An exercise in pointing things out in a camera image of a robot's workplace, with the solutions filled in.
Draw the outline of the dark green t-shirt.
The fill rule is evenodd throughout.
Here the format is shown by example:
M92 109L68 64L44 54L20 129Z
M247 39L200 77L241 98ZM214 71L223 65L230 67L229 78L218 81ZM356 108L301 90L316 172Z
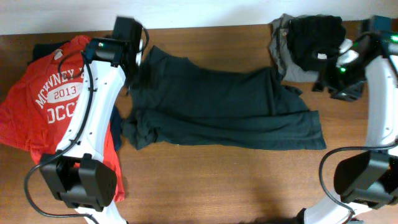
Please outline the dark green t-shirt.
M136 148L156 142L265 150L323 150L320 115L278 71L201 68L153 47L131 90L132 111L121 125Z

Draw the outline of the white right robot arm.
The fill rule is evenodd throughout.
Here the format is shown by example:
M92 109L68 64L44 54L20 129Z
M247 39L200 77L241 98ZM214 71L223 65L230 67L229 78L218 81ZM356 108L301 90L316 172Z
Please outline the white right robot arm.
M313 90L355 101L367 84L368 130L364 146L334 149L321 159L325 198L297 215L296 223L352 223L359 214L397 204L397 33L392 19L372 16L355 41L321 71Z

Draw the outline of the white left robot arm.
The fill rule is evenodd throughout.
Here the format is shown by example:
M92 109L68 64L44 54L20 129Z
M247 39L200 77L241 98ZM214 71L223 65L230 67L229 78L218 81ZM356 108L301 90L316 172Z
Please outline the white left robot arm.
M144 43L95 38L82 53L85 77L75 111L55 155L43 155L40 173L53 197L88 223L125 223L114 196L117 175L104 164L104 142L126 65L141 62Z

